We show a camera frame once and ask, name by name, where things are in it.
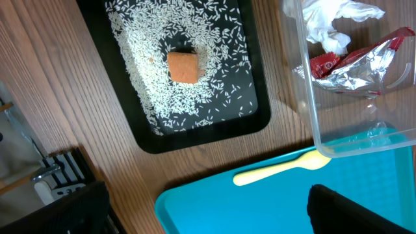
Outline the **yellow plastic fork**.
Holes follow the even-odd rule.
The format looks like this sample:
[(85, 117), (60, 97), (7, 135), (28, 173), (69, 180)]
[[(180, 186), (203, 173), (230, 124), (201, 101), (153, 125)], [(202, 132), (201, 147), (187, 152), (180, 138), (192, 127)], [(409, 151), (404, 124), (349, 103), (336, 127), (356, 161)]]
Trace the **yellow plastic fork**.
[(266, 166), (257, 168), (254, 170), (241, 172), (233, 177), (233, 183), (236, 186), (245, 186), (256, 181), (273, 176), (280, 172), (291, 170), (293, 168), (303, 168), (306, 170), (318, 170), (326, 166), (331, 161), (331, 158), (326, 157), (319, 153), (317, 150), (304, 153), (299, 158), (284, 162), (281, 164), (275, 164), (272, 166)]

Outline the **silver red wrapper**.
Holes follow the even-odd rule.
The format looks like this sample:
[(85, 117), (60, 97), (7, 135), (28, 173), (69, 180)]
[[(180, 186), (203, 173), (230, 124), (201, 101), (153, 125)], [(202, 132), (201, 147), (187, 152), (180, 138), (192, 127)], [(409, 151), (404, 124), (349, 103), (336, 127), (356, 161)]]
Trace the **silver red wrapper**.
[(384, 89), (384, 78), (389, 65), (404, 40), (414, 37), (409, 27), (401, 27), (384, 36), (379, 42), (348, 54), (321, 79), (311, 74), (312, 84), (336, 94), (377, 98)]

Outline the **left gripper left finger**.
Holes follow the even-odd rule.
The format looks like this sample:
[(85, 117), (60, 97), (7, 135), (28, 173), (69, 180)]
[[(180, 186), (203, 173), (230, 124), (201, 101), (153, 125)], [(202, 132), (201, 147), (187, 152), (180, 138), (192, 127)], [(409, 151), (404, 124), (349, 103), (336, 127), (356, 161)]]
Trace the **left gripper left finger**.
[(1, 234), (100, 233), (110, 206), (109, 192), (95, 181), (1, 228)]

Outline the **small red wrapper piece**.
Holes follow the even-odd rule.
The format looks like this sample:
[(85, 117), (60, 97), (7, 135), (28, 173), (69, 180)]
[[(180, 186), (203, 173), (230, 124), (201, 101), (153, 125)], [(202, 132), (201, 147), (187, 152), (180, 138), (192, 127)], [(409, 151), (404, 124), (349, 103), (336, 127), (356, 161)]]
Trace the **small red wrapper piece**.
[(309, 61), (311, 74), (315, 79), (323, 78), (339, 61), (340, 56), (329, 52)]

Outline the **white napkin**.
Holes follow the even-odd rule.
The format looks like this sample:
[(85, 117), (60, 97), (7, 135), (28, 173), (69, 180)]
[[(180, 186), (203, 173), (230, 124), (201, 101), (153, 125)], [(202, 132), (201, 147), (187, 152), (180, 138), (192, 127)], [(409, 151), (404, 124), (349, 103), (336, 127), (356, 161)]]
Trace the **white napkin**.
[(348, 54), (351, 37), (333, 26), (333, 21), (345, 18), (361, 23), (381, 19), (385, 12), (375, 5), (353, 0), (284, 0), (284, 14), (295, 19), (301, 54), (308, 55), (308, 43), (320, 44), (325, 53)]

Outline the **orange food cube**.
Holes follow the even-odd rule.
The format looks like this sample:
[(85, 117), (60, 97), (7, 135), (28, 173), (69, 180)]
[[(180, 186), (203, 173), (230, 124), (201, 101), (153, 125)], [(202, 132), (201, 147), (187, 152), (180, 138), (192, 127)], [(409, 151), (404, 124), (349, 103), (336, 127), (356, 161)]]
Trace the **orange food cube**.
[(199, 57), (194, 53), (169, 52), (167, 54), (170, 78), (177, 83), (196, 84), (205, 75), (200, 68)]

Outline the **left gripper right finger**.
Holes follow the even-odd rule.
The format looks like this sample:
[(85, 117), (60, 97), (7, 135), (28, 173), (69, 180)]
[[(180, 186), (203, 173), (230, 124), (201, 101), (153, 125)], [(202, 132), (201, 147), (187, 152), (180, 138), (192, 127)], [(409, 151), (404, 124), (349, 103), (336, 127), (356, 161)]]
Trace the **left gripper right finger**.
[(321, 184), (309, 190), (307, 214), (314, 234), (412, 234)]

